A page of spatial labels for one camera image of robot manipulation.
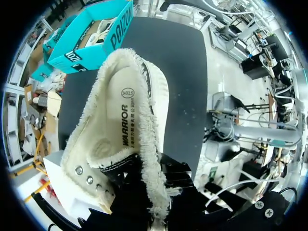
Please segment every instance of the metal frame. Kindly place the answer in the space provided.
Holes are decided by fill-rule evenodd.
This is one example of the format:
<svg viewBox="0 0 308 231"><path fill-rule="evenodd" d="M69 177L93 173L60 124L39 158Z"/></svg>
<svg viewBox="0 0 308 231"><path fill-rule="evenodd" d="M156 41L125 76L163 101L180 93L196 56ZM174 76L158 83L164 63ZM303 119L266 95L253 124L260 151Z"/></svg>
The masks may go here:
<svg viewBox="0 0 308 231"><path fill-rule="evenodd" d="M37 25L40 21L45 25L45 28L43 29L43 31L40 33L40 35L39 35L38 38L36 39L35 43L33 44L33 46L32 46L32 48L31 48L29 54L27 55L27 57L26 57L25 61L22 63L22 65L20 65L20 64L18 63L18 57L19 57L19 55L20 55L20 52L19 52L19 51L22 50L23 47L24 47L25 44L26 44L26 40L24 40L24 41L21 43L21 45L20 45L20 47L18 48L18 51L17 51L17 53L16 53L16 56L15 56L15 58L14 58L14 62L12 63L12 66L11 66L11 68L10 68L9 75L8 75L8 77L7 77L7 81L8 81L8 82L5 83L4 88L3 88L3 92L5 92L5 93L16 94L16 101L15 101L15 107L16 107L16 122L15 122L15 123L16 123L16 130L15 130L15 135L16 135L16 137L17 137L18 146L19 146L19 137L18 137L18 118L19 118L19 117L18 117L18 111L19 111L19 108L18 108L18 104L19 104L19 97L25 95L24 88L23 88L23 87L20 87L19 85L20 85L20 82L21 82L21 79L22 79L22 75L23 75L23 73L24 73L24 71L25 71L26 65L27 65L27 63L28 63L28 61L29 61L29 58L30 58L30 55L31 55L32 51L35 49L36 45L38 44L39 40L43 37L44 33L45 33L47 30L52 31L52 27L48 24L48 22L45 20L45 18L44 18L43 16L41 16L41 17L36 21L36 23L33 25L33 27L32 27L31 30L28 32L28 34L25 36L25 38L27 38L27 37L29 36L29 34L34 30L34 28L36 27L36 25ZM16 85L15 85L15 84L12 84L12 83L11 83L11 74L12 74L14 68L15 68L17 65L21 67L21 72L20 72L19 79L18 79L18 81L17 81L17 83L16 83ZM2 109L3 109L4 103L5 103L4 100L5 100L5 99L4 99L4 97L3 97L3 99L2 99L2 104L1 104ZM2 130L2 137L4 137L4 130L3 130L3 127L1 128L1 130ZM6 145L7 145L9 142L8 142L8 140L6 140L6 139L2 139L2 142L3 142L4 151L5 151L5 158L6 158L6 160L7 160L9 170L18 169L18 168L20 168L20 167L22 167L22 166L24 166L24 165L26 165L26 164L29 164L29 163L31 163L31 162L33 161L32 158L29 159L29 160L31 160L31 161L23 161L22 156L21 156L21 152L20 152L20 156L21 156L20 161L21 161L21 163L19 163L19 164L17 164L17 165L14 165L14 166L11 166L11 165L10 165L10 162L9 162L9 156L11 156L11 154L10 154L10 153L7 153L7 150L6 150L6 148L5 148Z"/></svg>

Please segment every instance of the industrial machine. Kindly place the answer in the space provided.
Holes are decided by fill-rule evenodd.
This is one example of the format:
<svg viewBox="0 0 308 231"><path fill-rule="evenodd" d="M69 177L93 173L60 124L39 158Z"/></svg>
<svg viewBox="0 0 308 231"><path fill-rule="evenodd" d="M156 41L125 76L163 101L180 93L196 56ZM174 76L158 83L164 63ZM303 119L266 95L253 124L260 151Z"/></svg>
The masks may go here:
<svg viewBox="0 0 308 231"><path fill-rule="evenodd" d="M81 228L62 217L39 193L32 196L44 213L54 222L52 225L66 231L218 231L248 228L256 231L271 231L284 225L284 213L287 207L296 204L296 202L288 202L281 195L286 190L294 190L286 188L279 193L266 193L262 199L246 208L245 211L231 212L226 208L220 208L205 214L205 210L210 210L214 206L212 203L206 206L206 203L210 201L195 188L190 178L189 166L163 155L161 165L167 178L166 187L181 187L182 192L172 197L169 215L162 222L153 218L148 212L147 208L151 205L147 197L146 186L141 181L140 160L136 160L133 164L134 167L127 173L117 189L115 200L111 205L112 214L90 209L91 215L87 220L78 219Z"/></svg>

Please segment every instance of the workbench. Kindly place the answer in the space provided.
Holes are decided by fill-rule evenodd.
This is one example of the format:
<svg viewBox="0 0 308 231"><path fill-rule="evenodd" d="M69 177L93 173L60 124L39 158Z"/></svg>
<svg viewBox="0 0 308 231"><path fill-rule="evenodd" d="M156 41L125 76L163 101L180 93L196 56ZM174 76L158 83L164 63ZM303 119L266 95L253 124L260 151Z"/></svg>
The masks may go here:
<svg viewBox="0 0 308 231"><path fill-rule="evenodd" d="M206 50L202 33L156 18L134 17L122 48L158 66L169 88L164 153L185 162L195 176L204 136L207 103ZM59 145L64 149L96 79L97 70L67 76L59 113Z"/></svg>

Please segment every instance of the screw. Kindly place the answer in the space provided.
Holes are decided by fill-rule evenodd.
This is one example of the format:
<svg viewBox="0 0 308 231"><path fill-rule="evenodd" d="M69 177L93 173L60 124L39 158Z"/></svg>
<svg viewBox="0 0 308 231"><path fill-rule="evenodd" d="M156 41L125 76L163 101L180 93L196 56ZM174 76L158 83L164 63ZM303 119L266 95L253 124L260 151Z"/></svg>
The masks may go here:
<svg viewBox="0 0 308 231"><path fill-rule="evenodd" d="M264 203L263 203L262 201L257 201L257 202L255 203L255 207L256 207L257 209L263 209Z"/></svg>
<svg viewBox="0 0 308 231"><path fill-rule="evenodd" d="M271 208L268 208L268 209L265 211L265 217L266 217L266 218L271 218L273 215L274 215L274 210L272 210Z"/></svg>
<svg viewBox="0 0 308 231"><path fill-rule="evenodd" d="M75 168L75 173L76 173L78 176L80 176L80 175L82 174L82 172L83 172L83 169L82 169L81 166L77 166L77 167Z"/></svg>
<svg viewBox="0 0 308 231"><path fill-rule="evenodd" d="M94 181L93 177L92 176L88 176L87 177L87 184L92 184Z"/></svg>

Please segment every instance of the canvas shoe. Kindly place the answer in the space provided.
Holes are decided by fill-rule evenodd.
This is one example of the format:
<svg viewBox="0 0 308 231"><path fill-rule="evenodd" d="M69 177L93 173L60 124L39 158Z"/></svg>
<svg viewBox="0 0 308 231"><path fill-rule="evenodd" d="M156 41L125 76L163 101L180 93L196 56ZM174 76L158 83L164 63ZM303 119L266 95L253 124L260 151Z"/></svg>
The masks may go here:
<svg viewBox="0 0 308 231"><path fill-rule="evenodd" d="M111 53L67 142L61 162L66 175L99 201L97 185L100 192L111 192L106 176L121 185L128 166L139 159L153 204L150 212L156 219L165 219L170 195L177 194L177 189L166 189L159 163L168 101L168 84L157 66L131 49ZM82 167L81 175L75 173L76 167ZM103 200L99 203L110 205L110 200Z"/></svg>
<svg viewBox="0 0 308 231"><path fill-rule="evenodd" d="M109 20L101 20L96 33L92 34L86 43L85 47L103 44L105 37L107 36L112 24L115 22L116 18Z"/></svg>

